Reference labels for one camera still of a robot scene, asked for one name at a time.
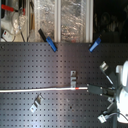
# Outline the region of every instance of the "white robot part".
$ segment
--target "white robot part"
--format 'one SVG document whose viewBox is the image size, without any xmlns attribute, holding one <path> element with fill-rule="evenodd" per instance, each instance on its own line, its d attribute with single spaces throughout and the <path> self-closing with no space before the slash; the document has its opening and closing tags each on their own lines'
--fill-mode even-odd
<svg viewBox="0 0 128 128">
<path fill-rule="evenodd" d="M 122 85 L 123 86 L 128 86 L 128 61 L 126 61 L 123 65 L 122 69 Z"/>
<path fill-rule="evenodd" d="M 120 111 L 121 114 L 123 114 L 126 118 L 128 118 L 128 93 L 122 89 L 118 100 L 117 100 L 117 109 Z M 119 116 L 117 117 L 117 120 L 120 123 L 128 123 L 128 121 L 119 114 Z"/>
</svg>

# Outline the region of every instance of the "white cable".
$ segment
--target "white cable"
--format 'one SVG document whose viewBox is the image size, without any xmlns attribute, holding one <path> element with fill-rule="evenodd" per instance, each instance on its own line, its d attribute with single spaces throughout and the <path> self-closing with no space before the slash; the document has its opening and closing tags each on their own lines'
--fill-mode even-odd
<svg viewBox="0 0 128 128">
<path fill-rule="evenodd" d="M 87 87 L 78 88 L 42 88 L 42 89 L 21 89 L 21 90 L 0 90 L 0 93 L 12 92 L 38 92 L 38 91 L 65 91 L 65 90 L 87 90 Z"/>
</svg>

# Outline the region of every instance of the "black surface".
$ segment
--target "black surface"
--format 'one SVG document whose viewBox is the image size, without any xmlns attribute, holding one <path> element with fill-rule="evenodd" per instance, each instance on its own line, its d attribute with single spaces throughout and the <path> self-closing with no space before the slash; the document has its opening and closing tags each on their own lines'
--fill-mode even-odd
<svg viewBox="0 0 128 128">
<path fill-rule="evenodd" d="M 0 43 L 0 89 L 62 87 L 70 85 L 70 71 L 77 71 L 77 86 L 108 87 L 99 66 L 105 61 L 115 71 L 128 58 L 127 44 L 100 44 L 93 53 L 89 44 Z M 41 93 L 43 104 L 29 110 Z M 83 91 L 46 91 L 0 94 L 0 128 L 112 128 L 97 117 L 109 105 L 105 97 Z M 118 123 L 118 128 L 128 125 Z"/>
</svg>

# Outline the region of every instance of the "metal rod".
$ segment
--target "metal rod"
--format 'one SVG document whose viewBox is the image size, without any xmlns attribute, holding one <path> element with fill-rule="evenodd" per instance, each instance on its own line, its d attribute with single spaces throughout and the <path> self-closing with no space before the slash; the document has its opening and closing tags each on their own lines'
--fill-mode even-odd
<svg viewBox="0 0 128 128">
<path fill-rule="evenodd" d="M 0 7 L 1 7 L 1 1 L 2 0 L 0 0 Z M 1 19 L 1 8 L 0 8 L 0 19 Z M 0 26 L 1 26 L 1 20 L 0 20 Z M 1 28 L 0 28 L 0 36 L 1 36 Z"/>
<path fill-rule="evenodd" d="M 93 42 L 93 0 L 90 1 L 90 43 Z"/>
<path fill-rule="evenodd" d="M 55 32 L 54 32 L 54 41 L 58 42 L 58 0 L 55 0 Z"/>
<path fill-rule="evenodd" d="M 90 20 L 90 14 L 89 14 L 89 11 L 90 11 L 90 9 L 89 9 L 89 6 L 90 6 L 90 2 L 89 2 L 90 0 L 86 0 L 86 28 L 85 28 L 85 42 L 86 43 L 89 43 L 90 42 L 90 36 L 89 36 L 89 34 L 90 34 L 90 23 L 89 23 L 89 20 Z"/>
<path fill-rule="evenodd" d="M 58 0 L 58 43 L 61 42 L 61 0 Z"/>
<path fill-rule="evenodd" d="M 77 88 L 42 88 L 42 89 L 21 89 L 21 90 L 0 90 L 0 93 L 12 93 L 12 92 L 40 92 L 40 91 L 66 91 L 66 90 L 87 90 L 87 87 Z"/>
</svg>

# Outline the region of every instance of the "metal bracket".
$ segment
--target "metal bracket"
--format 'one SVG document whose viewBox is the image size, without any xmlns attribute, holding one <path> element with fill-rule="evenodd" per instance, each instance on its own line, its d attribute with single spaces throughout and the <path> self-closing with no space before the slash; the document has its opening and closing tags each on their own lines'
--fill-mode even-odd
<svg viewBox="0 0 128 128">
<path fill-rule="evenodd" d="M 71 71 L 71 88 L 76 88 L 76 71 Z"/>
<path fill-rule="evenodd" d="M 44 100 L 44 98 L 41 95 L 39 95 L 36 98 L 36 100 L 34 101 L 34 104 L 31 106 L 30 111 L 32 113 L 34 113 L 36 111 L 36 109 L 42 104 L 43 100 Z"/>
</svg>

